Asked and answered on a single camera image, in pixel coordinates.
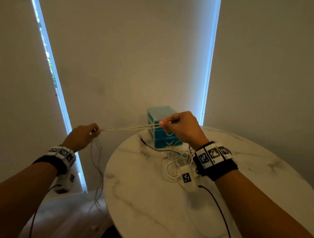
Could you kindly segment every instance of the marble veining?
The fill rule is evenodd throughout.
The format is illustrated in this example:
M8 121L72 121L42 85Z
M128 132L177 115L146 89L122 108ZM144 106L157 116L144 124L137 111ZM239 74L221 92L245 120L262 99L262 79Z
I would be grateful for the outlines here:
M203 127L208 138L226 146L239 170L274 202L314 234L314 191L287 163L265 148L232 133ZM112 154L105 171L104 193L110 215L124 238L140 237L227 237L224 223L217 215L211 197L202 192L207 210L201 210L202 222L216 230L200 231L193 224L198 211L191 214L191 198L177 182L168 182L162 160L166 152L151 145L148 131L141 131L123 142ZM187 146L184 144L176 150ZM215 184L206 177L198 179L214 193L233 238L241 237Z

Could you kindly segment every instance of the marble table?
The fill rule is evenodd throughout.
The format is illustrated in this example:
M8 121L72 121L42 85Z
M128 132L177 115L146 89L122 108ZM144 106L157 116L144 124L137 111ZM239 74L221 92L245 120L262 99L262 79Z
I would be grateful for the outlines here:
M314 191L293 168L243 137L209 127L203 131L226 146L239 170L314 234ZM200 188L193 203L178 182L167 181L162 166L166 153L148 148L140 137L151 145L147 130L131 136L115 150L105 170L105 201L122 237L228 237L210 194ZM241 237L215 184L207 177L198 181L217 199L231 237Z

